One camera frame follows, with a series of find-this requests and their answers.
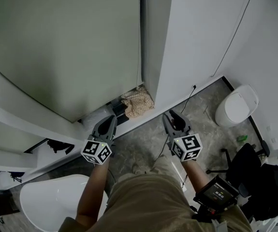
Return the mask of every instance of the sink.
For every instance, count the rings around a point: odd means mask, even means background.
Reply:
[[[39,230],[57,232],[66,217],[75,218],[76,209],[89,177],[66,177],[26,184],[20,192],[22,210]],[[108,196],[103,192],[98,219],[103,215]]]

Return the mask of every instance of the beige towel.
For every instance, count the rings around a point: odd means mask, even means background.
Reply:
[[[141,116],[145,111],[154,108],[154,102],[145,87],[129,91],[121,97],[123,98],[121,102],[127,106],[125,114],[128,118]]]

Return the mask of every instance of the power cord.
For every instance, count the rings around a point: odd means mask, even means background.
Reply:
[[[184,185],[185,185],[185,183],[186,183],[187,177],[188,177],[188,175],[185,176],[185,179],[184,179],[184,181],[183,181],[183,183],[182,183],[182,190],[183,190],[183,187],[184,187]]]
[[[190,93],[190,95],[189,95],[189,97],[188,97],[188,99],[187,99],[187,101],[186,101],[186,103],[185,103],[185,106],[184,106],[182,112],[184,112],[185,107],[186,107],[186,105],[187,105],[189,99],[191,98],[192,93],[195,91],[196,88],[197,88],[197,86],[194,85],[194,86],[193,86],[193,90],[192,90],[192,92]],[[158,159],[158,158],[161,156],[161,154],[163,153],[163,150],[164,150],[164,147],[165,147],[165,145],[166,145],[166,143],[167,143],[167,141],[168,141],[168,138],[169,138],[169,135],[167,136],[166,141],[164,142],[164,145],[163,145],[163,147],[162,147],[162,150],[161,150],[160,154],[158,155],[158,157],[156,158],[155,161],[157,161],[157,159]]]
[[[228,52],[228,50],[229,50],[229,47],[231,46],[231,43],[232,43],[232,41],[234,40],[234,37],[235,37],[235,35],[236,35],[236,32],[237,32],[237,30],[238,30],[239,27],[240,27],[240,24],[241,24],[242,19],[243,19],[243,17],[244,17],[245,11],[246,11],[247,7],[249,6],[249,2],[250,2],[250,0],[249,0],[249,1],[247,2],[247,4],[246,4],[245,10],[244,10],[244,12],[243,12],[243,14],[242,14],[242,17],[241,17],[241,20],[240,20],[239,24],[238,24],[237,27],[236,27],[236,30],[235,30],[235,32],[234,32],[234,35],[233,35],[233,37],[232,37],[232,39],[231,39],[231,41],[230,41],[230,43],[229,43],[229,46],[227,47],[227,50],[226,50],[224,56],[222,57],[222,59],[221,59],[219,65],[218,65],[217,69],[215,70],[214,74],[213,74],[211,77],[213,77],[213,76],[216,74],[217,70],[219,69],[219,67],[220,67],[220,65],[221,65],[221,63],[222,63],[222,61],[224,60],[224,58],[225,58],[225,56],[226,56],[226,54],[227,54],[227,52]]]
[[[22,176],[24,175],[23,172],[9,172],[9,173],[13,181],[18,181],[19,183],[22,183]]]
[[[115,180],[115,177],[114,177],[113,173],[112,173],[111,170],[109,170],[109,169],[108,169],[108,171],[110,172],[111,176],[113,177],[113,179],[114,179],[114,184],[115,184],[115,183],[116,183],[116,180]]]
[[[163,150],[164,150],[165,145],[167,144],[168,138],[169,138],[169,135],[167,136],[167,139],[166,139],[166,141],[164,142],[164,145],[163,145],[163,147],[162,147],[162,150],[161,150],[159,156],[156,158],[155,161],[157,161],[157,159],[158,159],[158,158],[161,156],[161,154],[163,153]]]
[[[189,95],[189,97],[188,97],[188,99],[187,99],[187,101],[186,101],[186,103],[185,103],[185,105],[184,105],[184,108],[183,108],[183,110],[182,110],[181,113],[184,112],[184,110],[185,110],[185,108],[186,108],[186,105],[187,105],[189,99],[191,98],[192,93],[195,91],[196,88],[197,88],[197,86],[194,85],[194,86],[193,86],[193,90],[192,90],[192,92],[190,93],[190,95]],[[166,141],[164,142],[164,145],[163,145],[163,147],[162,147],[162,150],[161,150],[159,156],[156,158],[155,161],[157,161],[157,159],[158,159],[158,158],[161,156],[161,154],[163,153],[163,150],[164,150],[165,145],[167,144],[168,138],[169,138],[169,135],[167,136]],[[182,189],[183,189],[183,187],[184,187],[184,185],[185,185],[185,183],[186,183],[187,177],[188,177],[188,175],[185,176],[185,179],[184,179],[184,181],[183,181],[183,183],[182,183]]]
[[[190,95],[189,95],[189,97],[188,97],[188,99],[187,99],[187,101],[186,101],[186,103],[185,103],[185,106],[184,106],[184,108],[183,108],[181,114],[184,112],[184,110],[185,110],[185,108],[186,108],[186,105],[187,105],[187,103],[188,103],[188,101],[189,101],[189,99],[190,99],[192,93],[195,91],[196,88],[197,88],[197,86],[194,85],[194,86],[193,86],[193,90],[192,90],[192,92],[190,93]]]

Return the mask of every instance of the white toilet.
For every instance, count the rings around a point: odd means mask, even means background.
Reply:
[[[232,127],[247,119],[258,107],[259,99],[250,85],[231,92],[218,106],[215,121],[219,126]]]
[[[57,232],[66,217],[75,218],[89,177],[81,174],[26,184],[20,193],[22,210],[39,230]],[[103,192],[98,219],[106,209],[108,196]]]

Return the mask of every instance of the cloth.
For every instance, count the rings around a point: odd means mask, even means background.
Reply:
[[[212,223],[191,219],[194,212],[176,174],[160,157],[148,174],[126,174],[114,185],[104,215],[88,232],[214,232]],[[251,232],[238,206],[221,214],[229,232]],[[85,232],[84,226],[66,218],[59,232]]]
[[[128,118],[136,118],[145,111],[154,108],[154,102],[145,87],[141,87],[136,91],[129,91],[121,97],[123,98],[121,102],[127,106],[125,115]]]

